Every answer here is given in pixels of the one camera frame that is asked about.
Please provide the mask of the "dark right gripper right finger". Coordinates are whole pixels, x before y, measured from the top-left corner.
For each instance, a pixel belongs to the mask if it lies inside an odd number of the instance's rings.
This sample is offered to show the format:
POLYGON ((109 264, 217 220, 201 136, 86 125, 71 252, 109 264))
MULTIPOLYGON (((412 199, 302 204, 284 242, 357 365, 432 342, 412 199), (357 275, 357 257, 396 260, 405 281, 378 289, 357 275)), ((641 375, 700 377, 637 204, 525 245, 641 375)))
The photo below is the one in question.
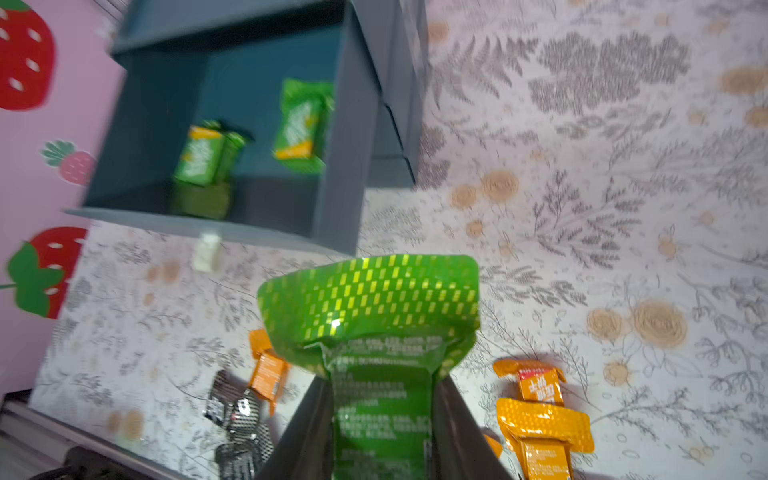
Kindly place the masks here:
POLYGON ((450 377, 432 397, 431 479, 510 480, 450 377))

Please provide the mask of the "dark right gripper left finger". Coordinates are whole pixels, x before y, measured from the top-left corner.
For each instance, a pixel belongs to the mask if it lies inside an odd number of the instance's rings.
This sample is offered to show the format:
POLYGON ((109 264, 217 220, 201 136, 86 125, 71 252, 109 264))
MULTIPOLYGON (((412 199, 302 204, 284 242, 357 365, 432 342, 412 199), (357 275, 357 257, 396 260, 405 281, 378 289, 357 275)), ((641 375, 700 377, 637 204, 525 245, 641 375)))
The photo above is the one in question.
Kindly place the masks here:
POLYGON ((333 469, 333 394, 315 378, 257 480, 330 480, 333 469))

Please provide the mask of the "teal drawer cabinet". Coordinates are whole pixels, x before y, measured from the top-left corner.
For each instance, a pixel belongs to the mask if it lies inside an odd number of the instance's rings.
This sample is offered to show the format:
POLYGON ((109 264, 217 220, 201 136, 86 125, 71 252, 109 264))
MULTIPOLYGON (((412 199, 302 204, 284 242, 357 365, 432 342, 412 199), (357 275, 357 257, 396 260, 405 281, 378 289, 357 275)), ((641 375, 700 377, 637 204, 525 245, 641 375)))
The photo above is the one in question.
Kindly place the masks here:
POLYGON ((351 255, 365 190, 416 180, 428 76, 421 1, 133 1, 111 54, 126 75, 78 216, 351 255), (289 78, 333 88, 317 175, 272 154, 289 78), (204 120, 248 138, 220 220, 184 213, 172 179, 188 129, 204 120))

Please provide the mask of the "green cookie packet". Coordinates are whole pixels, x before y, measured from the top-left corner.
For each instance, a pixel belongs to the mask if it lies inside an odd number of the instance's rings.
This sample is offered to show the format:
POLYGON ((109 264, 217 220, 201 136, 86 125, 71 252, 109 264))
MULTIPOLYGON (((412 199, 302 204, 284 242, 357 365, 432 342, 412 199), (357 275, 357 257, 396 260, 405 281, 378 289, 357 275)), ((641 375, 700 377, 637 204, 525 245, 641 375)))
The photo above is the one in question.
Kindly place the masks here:
POLYGON ((480 326, 477 262, 359 258, 270 279, 257 296, 276 353, 331 385, 333 477, 426 478, 434 386, 480 326))
POLYGON ((334 108, 332 83, 285 79, 280 97, 281 122, 273 145, 273 157, 293 172, 323 174, 328 120, 334 108))
POLYGON ((218 120, 191 125, 173 179, 200 187, 226 182, 249 141, 218 120))

